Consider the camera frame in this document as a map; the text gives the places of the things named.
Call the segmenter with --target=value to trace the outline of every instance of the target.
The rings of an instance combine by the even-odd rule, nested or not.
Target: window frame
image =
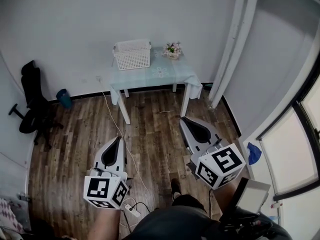
[[[319,130],[314,128],[311,123],[311,120],[302,105],[302,101],[310,92],[317,79],[320,76],[320,52],[317,55],[315,63],[313,67],[302,84],[299,91],[296,93],[294,98],[289,102],[289,104],[285,107],[285,109],[280,113],[280,115],[258,136],[256,137],[257,141],[262,141],[262,138],[280,121],[280,119],[287,113],[287,111],[291,108],[294,109],[299,121],[302,124],[303,130],[307,136],[307,140],[311,146],[312,154],[315,161],[315,167],[318,174],[318,179],[310,181],[306,184],[302,184],[298,187],[292,188],[288,191],[276,193],[273,197],[274,201],[279,201],[287,198],[292,198],[303,193],[309,192],[317,187],[320,187],[320,142],[319,142]]]

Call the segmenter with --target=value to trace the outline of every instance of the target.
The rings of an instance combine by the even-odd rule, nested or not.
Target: pink patterned fabric
[[[17,231],[20,234],[24,233],[24,229],[17,221],[9,203],[2,198],[0,198],[0,225]]]

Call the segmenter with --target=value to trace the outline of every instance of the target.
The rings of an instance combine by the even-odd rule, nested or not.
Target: black office chair
[[[34,131],[38,131],[34,139],[34,144],[38,145],[38,138],[43,135],[45,144],[49,149],[48,129],[52,127],[59,127],[62,129],[64,126],[58,122],[55,122],[55,113],[50,110],[49,102],[43,97],[41,92],[41,81],[40,81],[40,69],[35,67],[34,60],[24,65],[21,70],[22,78],[21,83],[24,89],[25,100],[27,108],[30,110],[23,116],[18,110],[15,104],[10,112],[16,113],[22,122],[19,127],[19,131],[23,134],[30,134]]]

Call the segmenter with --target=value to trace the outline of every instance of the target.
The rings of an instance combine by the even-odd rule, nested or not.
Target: black cable
[[[130,228],[130,225],[129,225],[129,221],[128,221],[128,218],[127,218],[127,215],[126,215],[126,213],[125,213],[124,210],[121,210],[121,211],[123,211],[125,221],[126,221],[126,223],[128,224],[128,229],[129,229],[130,233],[132,233],[131,228]]]
[[[209,190],[209,218],[211,219],[211,192],[212,188]]]
[[[150,213],[150,210],[149,210],[148,206],[144,202],[137,202],[129,210],[132,211],[132,209],[134,209],[135,206],[137,206],[137,204],[143,204],[145,206],[145,208],[148,210],[148,212]]]

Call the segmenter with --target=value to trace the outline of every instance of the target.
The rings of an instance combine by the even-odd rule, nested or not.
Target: power strip
[[[136,209],[132,208],[130,204],[126,204],[125,208],[137,218],[141,216],[141,213],[138,212]]]

